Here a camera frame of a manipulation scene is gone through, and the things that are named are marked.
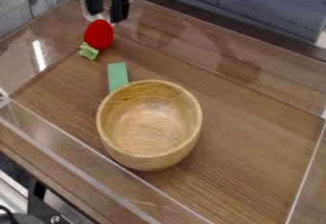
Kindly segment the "red plush strawberry toy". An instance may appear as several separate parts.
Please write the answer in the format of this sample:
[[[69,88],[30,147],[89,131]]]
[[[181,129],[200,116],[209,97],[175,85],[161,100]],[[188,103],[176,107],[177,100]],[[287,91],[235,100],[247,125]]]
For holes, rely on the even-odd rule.
[[[79,55],[93,61],[113,41],[113,27],[107,20],[95,20],[84,31]]]

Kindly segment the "green rectangular block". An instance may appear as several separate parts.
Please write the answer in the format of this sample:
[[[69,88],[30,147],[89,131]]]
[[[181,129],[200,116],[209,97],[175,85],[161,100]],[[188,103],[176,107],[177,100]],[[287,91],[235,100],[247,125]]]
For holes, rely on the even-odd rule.
[[[113,92],[128,84],[127,66],[124,62],[112,63],[107,66],[108,91]]]

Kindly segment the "wooden bowl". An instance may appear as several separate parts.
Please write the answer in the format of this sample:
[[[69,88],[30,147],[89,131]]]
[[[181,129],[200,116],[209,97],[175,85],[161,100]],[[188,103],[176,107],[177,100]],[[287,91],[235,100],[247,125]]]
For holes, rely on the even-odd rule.
[[[192,152],[203,127],[195,95],[163,80],[132,82],[100,102],[95,124],[103,146],[125,167],[160,171]]]

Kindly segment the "black table leg bracket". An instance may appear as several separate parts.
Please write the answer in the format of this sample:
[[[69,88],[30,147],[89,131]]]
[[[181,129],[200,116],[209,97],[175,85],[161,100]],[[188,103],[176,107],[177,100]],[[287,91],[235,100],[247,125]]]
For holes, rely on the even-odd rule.
[[[65,217],[44,202],[45,187],[33,181],[28,190],[26,214],[40,220],[41,224],[72,224]]]

